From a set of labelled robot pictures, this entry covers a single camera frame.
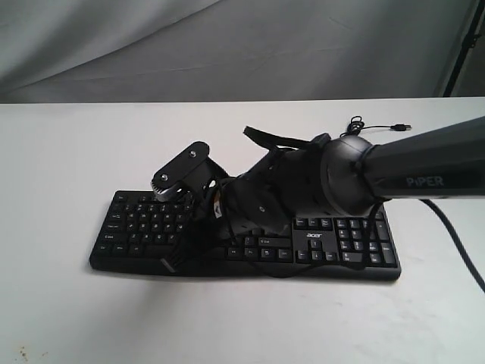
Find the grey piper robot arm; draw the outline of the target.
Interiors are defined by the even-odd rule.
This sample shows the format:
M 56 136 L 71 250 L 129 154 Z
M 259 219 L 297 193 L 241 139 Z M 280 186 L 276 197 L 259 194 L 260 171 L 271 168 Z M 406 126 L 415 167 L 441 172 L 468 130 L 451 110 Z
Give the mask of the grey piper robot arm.
M 296 217 L 373 221 L 391 199 L 431 204 L 484 195 L 483 118 L 383 145 L 353 134 L 298 140 L 252 127 L 244 133 L 266 154 L 236 177 L 210 159 L 203 142 L 186 147 L 154 174 L 158 201 L 173 202 L 185 193 L 193 200 L 180 237 L 161 260 L 168 271 L 255 228 L 282 234 Z

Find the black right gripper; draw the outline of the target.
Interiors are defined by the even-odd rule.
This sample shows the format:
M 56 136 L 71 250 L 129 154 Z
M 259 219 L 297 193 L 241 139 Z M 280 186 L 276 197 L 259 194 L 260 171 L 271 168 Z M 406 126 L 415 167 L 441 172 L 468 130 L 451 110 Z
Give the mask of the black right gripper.
M 201 193 L 193 220 L 185 223 L 171 251 L 161 258 L 169 273 L 200 256 L 204 243 L 261 228 L 283 233 L 296 216 L 325 215 L 321 161 L 327 140 L 312 140 L 301 149 L 275 147 L 238 177 L 207 158 L 208 180 L 216 184 Z

